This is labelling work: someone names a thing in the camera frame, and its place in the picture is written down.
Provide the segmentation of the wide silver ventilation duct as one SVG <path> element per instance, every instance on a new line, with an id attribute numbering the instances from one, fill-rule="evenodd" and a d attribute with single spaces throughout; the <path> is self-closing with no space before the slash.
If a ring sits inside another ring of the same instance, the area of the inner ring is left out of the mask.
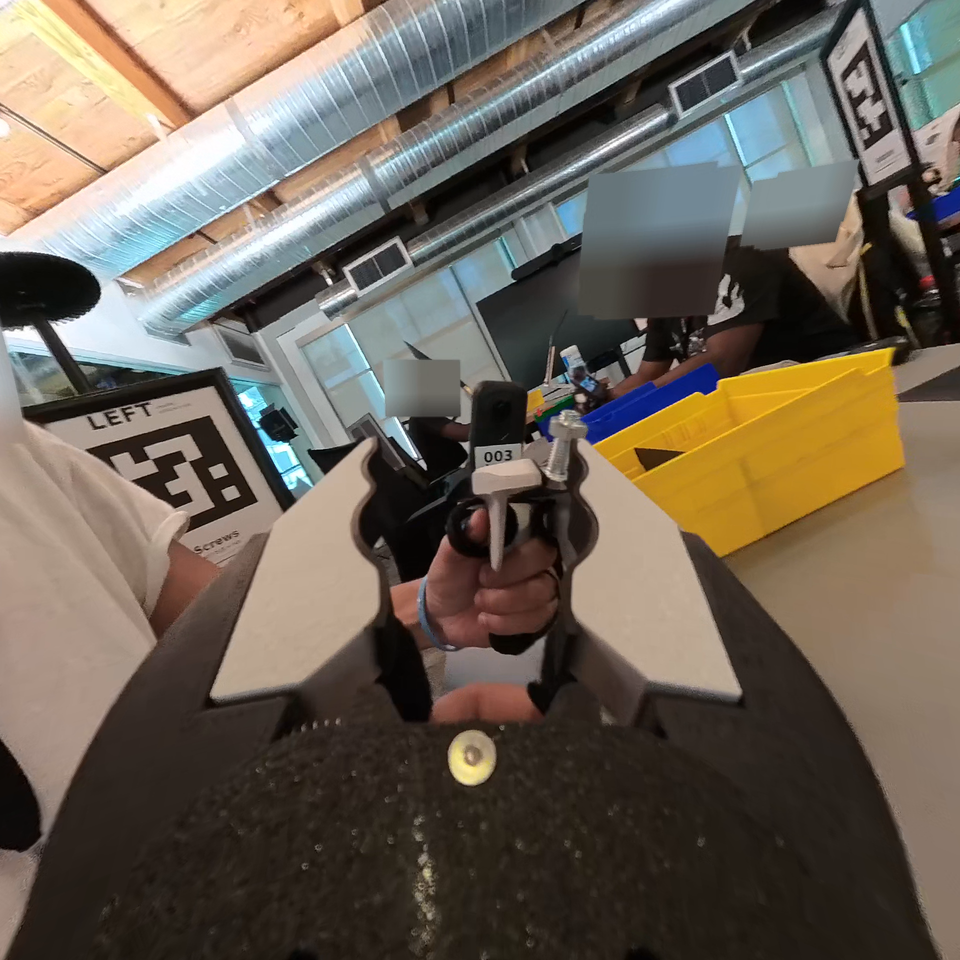
<path id="1" fill-rule="evenodd" d="M 113 280 L 574 6 L 384 2 L 11 234 Z"/>

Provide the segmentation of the person's white shirt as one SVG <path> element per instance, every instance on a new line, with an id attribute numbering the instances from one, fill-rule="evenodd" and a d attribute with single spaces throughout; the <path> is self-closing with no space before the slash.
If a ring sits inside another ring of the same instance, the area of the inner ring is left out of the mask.
<path id="1" fill-rule="evenodd" d="M 2 958 L 43 848 L 116 698 L 177 617 L 188 515 L 23 418 L 2 359 L 1 734 L 25 777 L 2 800 Z"/>

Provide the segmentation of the black sign stand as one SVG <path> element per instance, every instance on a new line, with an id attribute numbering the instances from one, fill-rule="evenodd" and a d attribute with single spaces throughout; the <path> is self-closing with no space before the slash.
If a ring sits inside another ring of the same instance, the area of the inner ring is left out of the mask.
<path id="1" fill-rule="evenodd" d="M 863 341 L 905 338 L 914 349 L 958 342 L 917 222 L 889 193 L 856 192 L 862 234 L 849 323 Z"/>

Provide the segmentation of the blue wristband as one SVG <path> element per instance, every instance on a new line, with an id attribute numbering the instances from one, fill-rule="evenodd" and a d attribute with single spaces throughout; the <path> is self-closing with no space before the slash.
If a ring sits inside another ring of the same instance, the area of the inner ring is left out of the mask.
<path id="1" fill-rule="evenodd" d="M 424 575 L 419 583 L 416 595 L 417 626 L 426 642 L 443 653 L 456 653 L 461 650 L 456 644 L 447 642 L 442 630 L 438 630 L 431 620 L 427 606 L 428 576 Z"/>

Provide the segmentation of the black video bar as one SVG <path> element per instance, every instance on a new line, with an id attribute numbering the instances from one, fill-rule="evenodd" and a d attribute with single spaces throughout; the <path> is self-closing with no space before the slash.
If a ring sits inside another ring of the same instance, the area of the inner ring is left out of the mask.
<path id="1" fill-rule="evenodd" d="M 565 241 L 553 244 L 544 253 L 541 253 L 527 262 L 515 267 L 510 274 L 512 282 L 521 282 L 533 277 L 538 272 L 552 266 L 556 266 L 576 255 L 582 247 L 583 234 L 576 234 Z"/>

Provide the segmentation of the person's right hand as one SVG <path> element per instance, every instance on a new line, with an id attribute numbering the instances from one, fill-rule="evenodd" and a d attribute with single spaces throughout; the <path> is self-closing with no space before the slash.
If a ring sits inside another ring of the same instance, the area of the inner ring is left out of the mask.
<path id="1" fill-rule="evenodd" d="M 538 723 L 544 714 L 525 685 L 475 682 L 443 694 L 434 702 L 430 721 L 435 724 Z"/>

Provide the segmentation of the silver metal bolt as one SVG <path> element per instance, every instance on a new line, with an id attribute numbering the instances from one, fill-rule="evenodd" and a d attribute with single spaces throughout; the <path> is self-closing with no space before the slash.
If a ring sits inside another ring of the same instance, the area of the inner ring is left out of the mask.
<path id="1" fill-rule="evenodd" d="M 548 489 L 558 491 L 566 486 L 571 457 L 576 452 L 577 443 L 587 438 L 588 429 L 581 414 L 573 408 L 562 410 L 550 420 L 550 452 L 542 468 L 544 484 Z"/>

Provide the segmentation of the narrow silver ventilation duct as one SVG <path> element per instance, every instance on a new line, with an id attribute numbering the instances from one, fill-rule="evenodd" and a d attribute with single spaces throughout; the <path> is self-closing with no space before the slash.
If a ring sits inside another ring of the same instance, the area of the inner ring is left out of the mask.
<path id="1" fill-rule="evenodd" d="M 542 168 L 529 174 L 488 198 L 484 198 L 456 216 L 440 222 L 417 236 L 409 246 L 413 261 L 410 270 L 399 276 L 402 281 L 414 272 L 425 270 L 445 257 L 454 256 L 505 223 L 552 201 L 567 196 L 588 178 L 605 170 L 618 170 L 636 158 L 661 149 L 766 90 L 778 78 L 788 75 L 819 53 L 826 39 L 823 30 L 832 18 L 823 22 L 809 20 L 795 30 L 788 30 L 770 42 L 754 48 L 745 57 L 740 85 L 729 93 L 704 102 L 691 114 L 679 118 L 666 107 L 656 104 L 628 118 L 575 150 L 570 150 Z"/>

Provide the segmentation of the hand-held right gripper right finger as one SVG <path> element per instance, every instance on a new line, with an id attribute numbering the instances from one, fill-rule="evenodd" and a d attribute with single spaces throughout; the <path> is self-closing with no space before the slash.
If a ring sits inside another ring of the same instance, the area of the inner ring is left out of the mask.
<path id="1" fill-rule="evenodd" d="M 742 698 L 683 532 L 585 440 L 558 492 L 558 667 L 608 714 Z"/>

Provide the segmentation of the person's left forearm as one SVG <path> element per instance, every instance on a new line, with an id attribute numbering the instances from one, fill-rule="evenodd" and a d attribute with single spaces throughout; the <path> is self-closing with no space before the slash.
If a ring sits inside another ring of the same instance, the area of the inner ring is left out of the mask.
<path id="1" fill-rule="evenodd" d="M 418 650 L 442 648 L 429 620 L 422 617 L 422 613 L 426 612 L 426 577 L 392 586 L 390 608 L 395 619 L 412 637 Z"/>

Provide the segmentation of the black round disc on pole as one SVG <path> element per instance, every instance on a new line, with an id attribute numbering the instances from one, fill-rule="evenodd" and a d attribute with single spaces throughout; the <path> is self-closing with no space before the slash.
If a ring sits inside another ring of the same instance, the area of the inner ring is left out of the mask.
<path id="1" fill-rule="evenodd" d="M 1 252 L 2 329 L 33 329 L 79 395 L 94 388 L 53 325 L 86 316 L 101 296 L 101 284 L 81 264 L 48 253 Z"/>

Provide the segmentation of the blue plastic bin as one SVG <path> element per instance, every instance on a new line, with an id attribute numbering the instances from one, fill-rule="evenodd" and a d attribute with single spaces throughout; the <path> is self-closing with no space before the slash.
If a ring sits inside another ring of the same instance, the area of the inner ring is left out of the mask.
<path id="1" fill-rule="evenodd" d="M 712 365 L 704 365 L 663 387 L 647 383 L 584 414 L 585 439 L 596 445 L 694 394 L 712 393 L 718 382 L 717 370 Z"/>

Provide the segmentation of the yellow plastic bin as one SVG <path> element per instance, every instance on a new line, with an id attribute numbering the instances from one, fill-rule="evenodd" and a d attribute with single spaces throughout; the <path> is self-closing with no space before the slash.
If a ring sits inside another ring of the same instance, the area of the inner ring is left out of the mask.
<path id="1" fill-rule="evenodd" d="M 721 380 L 594 448 L 719 557 L 901 470 L 893 346 Z"/>

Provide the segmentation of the person's left hand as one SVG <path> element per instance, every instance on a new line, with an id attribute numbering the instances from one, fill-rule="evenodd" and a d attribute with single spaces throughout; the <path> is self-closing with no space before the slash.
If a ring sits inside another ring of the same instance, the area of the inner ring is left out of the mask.
<path id="1" fill-rule="evenodd" d="M 445 535 L 426 574 L 430 618 L 446 641 L 461 649 L 490 648 L 493 641 L 506 638 L 537 639 L 558 610 L 558 548 L 529 538 L 510 547 L 494 569 L 489 533 L 486 509 L 476 510 L 465 538 L 483 554 L 465 554 Z"/>

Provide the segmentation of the framed black white marker sign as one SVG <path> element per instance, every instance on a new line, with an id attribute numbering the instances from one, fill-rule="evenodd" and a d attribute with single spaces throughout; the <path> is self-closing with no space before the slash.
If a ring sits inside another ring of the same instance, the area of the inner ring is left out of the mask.
<path id="1" fill-rule="evenodd" d="M 908 185 L 920 158 L 870 2 L 837 7 L 819 59 L 862 190 L 874 197 Z"/>
<path id="2" fill-rule="evenodd" d="M 23 415 L 184 512 L 181 542 L 220 568 L 296 501 L 221 368 L 32 405 Z"/>

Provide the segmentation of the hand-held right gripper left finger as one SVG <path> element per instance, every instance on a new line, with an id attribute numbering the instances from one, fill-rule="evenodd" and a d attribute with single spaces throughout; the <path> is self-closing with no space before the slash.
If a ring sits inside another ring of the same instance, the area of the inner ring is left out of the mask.
<path id="1" fill-rule="evenodd" d="M 359 528 L 377 452 L 361 441 L 273 524 L 211 685 L 215 704 L 278 694 L 349 704 L 380 676 L 389 586 Z"/>

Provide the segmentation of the white vent grille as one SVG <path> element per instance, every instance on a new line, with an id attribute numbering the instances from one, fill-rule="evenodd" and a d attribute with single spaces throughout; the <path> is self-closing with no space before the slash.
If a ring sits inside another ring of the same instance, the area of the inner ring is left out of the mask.
<path id="1" fill-rule="evenodd" d="M 344 278 L 358 296 L 414 269 L 411 255 L 399 236 L 390 238 L 342 267 Z"/>
<path id="2" fill-rule="evenodd" d="M 667 90 L 673 113 L 682 119 L 736 90 L 741 83 L 739 58 L 730 49 L 670 82 Z"/>
<path id="3" fill-rule="evenodd" d="M 230 362 L 238 366 L 266 371 L 270 364 L 262 355 L 255 335 L 241 320 L 218 318 L 210 330 L 220 341 Z"/>

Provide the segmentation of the dark wall screen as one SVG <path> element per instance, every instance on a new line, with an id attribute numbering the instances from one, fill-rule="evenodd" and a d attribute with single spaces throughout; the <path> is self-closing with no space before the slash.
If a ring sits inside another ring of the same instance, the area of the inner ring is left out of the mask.
<path id="1" fill-rule="evenodd" d="M 581 251 L 478 301 L 477 309 L 511 380 L 528 390 L 545 382 L 547 355 L 552 375 L 564 371 L 560 351 L 580 349 L 589 370 L 618 363 L 629 343 L 642 337 L 632 318 L 596 319 L 579 312 Z"/>

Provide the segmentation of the black office chair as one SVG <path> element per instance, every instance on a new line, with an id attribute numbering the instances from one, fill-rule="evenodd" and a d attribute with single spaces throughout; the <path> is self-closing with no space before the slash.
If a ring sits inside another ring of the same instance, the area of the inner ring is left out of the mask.
<path id="1" fill-rule="evenodd" d="M 465 465 L 431 481 L 393 438 L 379 438 L 368 464 L 375 490 L 360 520 L 362 538 L 383 541 L 399 580 L 423 577 L 446 532 L 448 496 L 467 479 Z"/>

